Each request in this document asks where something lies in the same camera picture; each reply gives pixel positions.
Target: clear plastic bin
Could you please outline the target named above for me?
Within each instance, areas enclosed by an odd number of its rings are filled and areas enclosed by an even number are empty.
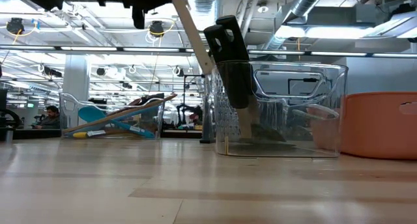
[[[63,137],[67,138],[158,139],[163,111],[164,102],[139,109],[138,106],[82,102],[71,94],[60,94],[61,130]],[[117,113],[118,117],[114,119],[91,125]]]
[[[249,78],[242,77],[239,72],[224,71],[238,68],[245,72],[245,67],[250,67]],[[229,83],[224,85],[222,76]],[[210,77],[209,98],[214,106],[216,152],[257,157],[338,156],[346,77],[347,67],[337,65],[260,61],[218,63]],[[250,124],[252,140],[249,142],[242,140],[237,111],[227,96],[227,92],[233,92],[230,85],[233,88],[242,85],[236,78],[246,79],[244,83],[250,86],[252,93],[249,94],[253,94],[258,107],[254,108],[255,112],[250,111],[251,116],[259,116],[259,124],[256,121]]]

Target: ceiling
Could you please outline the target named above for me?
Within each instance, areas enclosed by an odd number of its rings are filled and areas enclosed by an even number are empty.
[[[250,21],[250,32],[245,37],[245,42],[249,46],[259,46],[267,42],[274,34],[274,18],[280,6],[290,3],[292,0],[263,0],[266,1],[268,11],[260,13],[257,10],[253,13]],[[316,7],[353,7],[358,3],[369,5],[387,3],[394,0],[320,0]],[[202,30],[214,24],[218,16],[239,15],[245,8],[241,7],[242,0],[211,0],[208,5],[216,10],[207,12],[207,9],[199,8],[201,2],[198,0],[188,0],[190,4],[193,20],[197,28]],[[123,8],[121,3],[107,3],[106,7],[100,7],[95,2],[68,1],[64,4],[63,10],[54,9],[46,12],[29,0],[0,0],[0,44],[16,45],[49,45],[49,46],[132,46],[132,47],[174,47],[190,48],[184,28],[175,8],[172,4],[167,4],[150,11],[146,15],[145,27],[152,21],[162,21],[165,30],[169,30],[160,39],[148,36],[148,30],[138,30],[134,28],[131,19],[132,10]],[[11,18],[23,18],[25,32],[16,38],[10,34],[5,26]],[[409,43],[405,39],[322,39],[322,38],[300,38],[298,40],[286,40],[283,44],[286,49],[302,50],[332,50],[332,51],[392,51],[399,52],[409,48]],[[4,59],[8,51],[0,51],[0,59]],[[330,59],[288,57],[287,60],[301,59],[302,61],[315,61],[329,63]],[[91,63],[91,97],[108,98],[115,104],[125,104],[137,98],[140,93],[132,91],[164,91],[182,92],[182,77],[174,74],[175,67],[181,67],[185,74],[201,74],[197,60],[194,56],[166,56],[166,55],[89,55]],[[25,53],[10,52],[3,63],[3,76],[15,77],[19,79],[50,79],[40,72],[43,66],[58,70],[65,75],[65,54],[54,53]],[[109,76],[98,76],[98,68],[125,69],[125,80],[144,81],[148,84],[136,85],[133,89],[124,89],[121,84],[104,83],[112,81],[114,78]],[[56,104],[57,93],[62,87],[61,79],[54,78],[54,82],[26,81],[19,85],[11,82],[3,82],[4,86],[11,88],[10,92],[19,91],[25,94],[9,94],[10,99],[25,99],[30,94],[43,94],[48,102],[44,104]],[[201,78],[197,78],[195,85],[191,85],[187,90],[195,93],[188,96],[187,101],[190,105],[201,104],[199,93],[203,86]],[[151,84],[155,81],[166,82],[169,85]],[[114,91],[125,91],[125,96],[115,96]],[[179,104],[180,100],[175,100],[174,104]]]

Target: clear plastic box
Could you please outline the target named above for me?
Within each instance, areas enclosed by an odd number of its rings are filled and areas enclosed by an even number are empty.
[[[137,106],[82,102],[71,94],[60,94],[61,130],[63,137],[66,138],[158,139],[162,128],[163,111],[164,102],[140,110]],[[88,125],[117,113],[119,116],[117,118]],[[83,125],[85,127],[70,130]]]
[[[250,141],[242,140],[239,117],[222,79],[223,76],[229,82],[226,86],[241,85],[236,80],[242,78],[239,73],[225,74],[224,70],[245,66],[250,67],[248,76],[251,76],[246,85],[250,86],[258,107],[250,115],[259,115],[259,124],[250,125]],[[257,157],[338,156],[347,70],[344,66],[310,63],[218,63],[210,77],[209,93],[214,106],[216,152]],[[280,137],[286,142],[278,141]]]

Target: teal object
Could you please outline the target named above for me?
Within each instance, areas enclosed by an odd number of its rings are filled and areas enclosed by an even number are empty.
[[[142,113],[142,112],[144,112],[144,110],[138,110],[138,111],[135,111],[133,113],[127,114],[123,117],[118,117],[116,119],[118,119],[118,120],[125,119],[127,117],[131,117],[131,116],[137,115],[137,114]],[[93,122],[93,121],[100,120],[100,119],[106,117],[106,114],[104,114],[102,112],[102,110],[99,110],[96,107],[87,106],[87,107],[81,108],[78,111],[78,116],[81,117],[81,119],[85,120],[86,122]],[[131,126],[131,125],[123,123],[123,122],[119,122],[116,119],[112,119],[112,120],[110,120],[110,122],[113,123],[114,125],[122,128],[122,129],[130,130],[131,132],[134,132],[138,135],[142,135],[142,136],[144,136],[148,139],[155,138],[155,135],[148,130],[144,130],[144,129],[141,129],[141,128],[138,128],[138,127],[135,127],[135,126]]]

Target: man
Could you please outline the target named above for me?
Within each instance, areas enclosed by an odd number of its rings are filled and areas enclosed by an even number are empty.
[[[34,126],[35,129],[59,129],[61,123],[59,121],[59,110],[55,106],[49,106],[46,108],[46,113],[48,116]]]

